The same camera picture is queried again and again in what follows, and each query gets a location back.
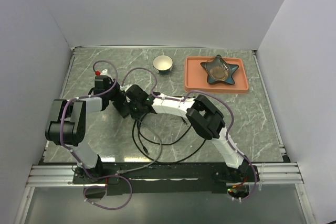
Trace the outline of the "black network switch box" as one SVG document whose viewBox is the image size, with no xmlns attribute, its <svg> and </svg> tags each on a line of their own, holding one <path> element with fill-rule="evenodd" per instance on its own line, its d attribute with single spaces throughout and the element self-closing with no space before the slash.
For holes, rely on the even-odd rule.
<svg viewBox="0 0 336 224">
<path fill-rule="evenodd" d="M 115 91 L 111 101 L 114 108 L 123 118 L 126 118 L 130 114 L 126 96 L 122 91 Z"/>
</svg>

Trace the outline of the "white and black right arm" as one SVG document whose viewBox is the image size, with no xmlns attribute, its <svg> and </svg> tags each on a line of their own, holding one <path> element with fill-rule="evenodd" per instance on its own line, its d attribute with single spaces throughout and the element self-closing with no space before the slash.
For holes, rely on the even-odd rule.
<svg viewBox="0 0 336 224">
<path fill-rule="evenodd" d="M 241 181 L 251 172 L 256 174 L 256 169 L 251 161 L 243 154 L 232 140 L 229 130 L 234 123 L 234 115 L 229 106 L 222 103 L 230 113 L 231 122 L 225 125 L 224 115 L 208 97 L 217 101 L 220 99 L 205 93 L 196 91 L 195 98 L 172 97 L 162 93 L 142 90 L 138 85 L 131 85 L 125 89 L 131 115 L 141 118 L 145 114 L 169 114 L 187 119 L 194 131 L 203 139 L 213 142 L 215 147 L 224 158 L 229 168 L 230 177 L 235 181 Z"/>
</svg>

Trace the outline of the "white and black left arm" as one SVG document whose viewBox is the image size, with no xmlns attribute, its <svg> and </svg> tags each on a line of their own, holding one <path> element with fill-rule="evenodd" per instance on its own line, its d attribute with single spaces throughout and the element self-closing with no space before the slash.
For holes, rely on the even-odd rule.
<svg viewBox="0 0 336 224">
<path fill-rule="evenodd" d="M 117 79 L 100 75 L 95 77 L 95 85 L 87 96 L 55 99 L 51 105 L 45 128 L 46 139 L 65 148 L 92 183 L 103 179 L 104 170 L 100 156 L 85 141 L 86 117 L 104 111 L 120 94 Z"/>
</svg>

